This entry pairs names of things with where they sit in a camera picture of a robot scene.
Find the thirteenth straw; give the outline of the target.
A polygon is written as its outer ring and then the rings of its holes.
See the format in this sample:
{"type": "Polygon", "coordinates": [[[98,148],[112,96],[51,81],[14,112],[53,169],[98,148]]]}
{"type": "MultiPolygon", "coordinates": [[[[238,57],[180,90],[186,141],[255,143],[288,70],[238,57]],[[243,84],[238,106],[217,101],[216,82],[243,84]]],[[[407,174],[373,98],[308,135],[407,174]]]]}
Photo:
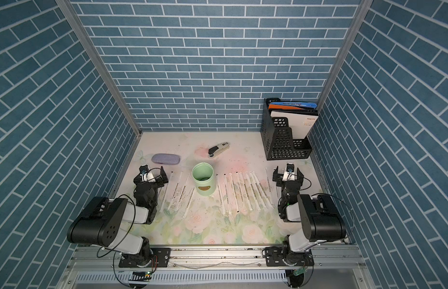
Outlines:
{"type": "Polygon", "coordinates": [[[165,206],[166,196],[167,196],[167,191],[168,191],[168,186],[169,186],[169,183],[167,183],[167,184],[165,185],[165,189],[162,191],[163,194],[162,194],[162,200],[161,200],[160,212],[163,211],[163,208],[164,208],[164,206],[165,206]]]}

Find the sixteenth straw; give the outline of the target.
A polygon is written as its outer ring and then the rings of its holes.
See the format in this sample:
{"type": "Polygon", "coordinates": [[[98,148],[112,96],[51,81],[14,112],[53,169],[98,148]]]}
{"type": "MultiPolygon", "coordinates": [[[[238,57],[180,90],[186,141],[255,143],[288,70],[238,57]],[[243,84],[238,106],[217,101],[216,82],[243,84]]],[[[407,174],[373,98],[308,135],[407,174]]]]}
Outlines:
{"type": "Polygon", "coordinates": [[[191,176],[191,173],[189,173],[188,177],[186,178],[186,181],[184,182],[183,189],[181,190],[181,193],[179,194],[179,198],[178,198],[178,201],[177,201],[177,204],[176,204],[176,207],[175,207],[175,211],[178,211],[179,208],[180,208],[180,206],[181,206],[182,198],[183,198],[183,196],[184,196],[185,189],[186,189],[186,187],[187,187],[187,185],[188,185],[190,176],[191,176]]]}

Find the seventeenth straw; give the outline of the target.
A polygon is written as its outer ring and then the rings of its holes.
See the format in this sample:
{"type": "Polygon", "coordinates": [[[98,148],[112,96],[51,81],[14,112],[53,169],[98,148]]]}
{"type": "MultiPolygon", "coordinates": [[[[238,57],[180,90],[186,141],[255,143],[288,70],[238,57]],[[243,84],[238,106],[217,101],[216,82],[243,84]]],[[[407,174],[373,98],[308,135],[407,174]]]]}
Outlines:
{"type": "Polygon", "coordinates": [[[184,214],[182,216],[182,219],[185,219],[187,217],[187,213],[189,212],[189,209],[190,209],[190,206],[191,206],[191,202],[192,202],[194,194],[195,194],[195,190],[196,190],[195,187],[192,187],[191,190],[190,190],[189,200],[187,202],[187,206],[186,206],[185,212],[184,212],[184,214]]]}

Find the green cylindrical cup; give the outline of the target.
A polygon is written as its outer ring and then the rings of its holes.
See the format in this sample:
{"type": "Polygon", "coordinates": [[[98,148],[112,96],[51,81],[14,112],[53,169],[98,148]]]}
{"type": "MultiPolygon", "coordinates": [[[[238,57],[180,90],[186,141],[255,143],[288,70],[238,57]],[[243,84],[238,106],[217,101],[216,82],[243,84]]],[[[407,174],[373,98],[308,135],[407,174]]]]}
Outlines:
{"type": "Polygon", "coordinates": [[[196,191],[201,196],[211,196],[216,190],[216,176],[213,167],[205,162],[199,163],[191,171],[196,191]]]}

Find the eleventh straw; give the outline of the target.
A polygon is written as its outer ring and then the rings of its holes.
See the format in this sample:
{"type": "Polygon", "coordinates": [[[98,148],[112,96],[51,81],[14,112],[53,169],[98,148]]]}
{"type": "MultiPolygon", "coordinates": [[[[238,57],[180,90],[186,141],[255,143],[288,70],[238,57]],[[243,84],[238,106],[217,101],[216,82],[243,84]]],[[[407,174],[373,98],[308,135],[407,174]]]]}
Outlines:
{"type": "Polygon", "coordinates": [[[180,172],[180,175],[179,175],[179,179],[178,179],[178,181],[177,181],[177,183],[176,183],[176,186],[175,186],[175,189],[174,189],[174,191],[173,191],[173,195],[172,195],[172,197],[171,197],[171,201],[170,201],[170,203],[169,203],[169,206],[167,207],[168,210],[171,210],[171,207],[172,207],[172,205],[173,205],[173,201],[174,201],[174,199],[175,199],[175,195],[176,195],[177,190],[178,190],[178,187],[179,187],[179,183],[181,182],[182,175],[183,175],[183,172],[181,171],[181,172],[180,172]]]}

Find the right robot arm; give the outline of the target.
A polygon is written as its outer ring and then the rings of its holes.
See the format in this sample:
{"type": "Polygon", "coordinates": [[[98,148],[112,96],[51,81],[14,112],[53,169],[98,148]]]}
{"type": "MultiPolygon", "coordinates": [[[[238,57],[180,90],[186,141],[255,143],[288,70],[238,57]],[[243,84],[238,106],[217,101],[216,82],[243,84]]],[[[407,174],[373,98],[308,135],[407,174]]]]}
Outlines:
{"type": "Polygon", "coordinates": [[[304,254],[317,245],[347,237],[345,222],[332,196],[302,194],[305,177],[294,164],[287,164],[283,173],[275,169],[272,180],[281,189],[277,206],[279,217],[286,223],[301,224],[301,230],[286,236],[283,242],[285,255],[304,254]]]}

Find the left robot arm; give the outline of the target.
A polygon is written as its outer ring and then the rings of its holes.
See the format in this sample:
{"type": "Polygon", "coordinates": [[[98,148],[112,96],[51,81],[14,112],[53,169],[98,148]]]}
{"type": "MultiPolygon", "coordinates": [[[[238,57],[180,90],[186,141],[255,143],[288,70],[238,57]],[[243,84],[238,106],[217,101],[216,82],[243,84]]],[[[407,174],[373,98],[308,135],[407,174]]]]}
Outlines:
{"type": "Polygon", "coordinates": [[[169,182],[163,167],[139,167],[134,196],[94,197],[67,231],[73,244],[95,245],[124,255],[150,258],[149,241],[130,233],[135,224],[150,225],[157,213],[158,190],[169,182]]]}

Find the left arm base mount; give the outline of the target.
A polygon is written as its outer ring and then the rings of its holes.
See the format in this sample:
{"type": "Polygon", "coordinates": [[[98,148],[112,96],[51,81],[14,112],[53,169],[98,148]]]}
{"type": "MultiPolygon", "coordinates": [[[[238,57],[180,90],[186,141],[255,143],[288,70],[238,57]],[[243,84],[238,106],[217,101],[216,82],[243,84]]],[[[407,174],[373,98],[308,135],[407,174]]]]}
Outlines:
{"type": "Polygon", "coordinates": [[[167,267],[171,256],[171,248],[148,248],[142,249],[140,253],[122,254],[119,261],[120,268],[144,268],[152,269],[167,267]]]}

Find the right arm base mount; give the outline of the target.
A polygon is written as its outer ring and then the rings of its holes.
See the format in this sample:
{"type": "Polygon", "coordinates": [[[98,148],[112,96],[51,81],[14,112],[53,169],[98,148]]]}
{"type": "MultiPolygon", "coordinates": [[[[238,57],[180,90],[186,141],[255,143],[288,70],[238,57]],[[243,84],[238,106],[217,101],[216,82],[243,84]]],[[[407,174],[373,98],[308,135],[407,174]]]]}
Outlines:
{"type": "Polygon", "coordinates": [[[310,252],[292,252],[278,246],[266,247],[261,251],[267,267],[311,267],[314,266],[310,252]]]}

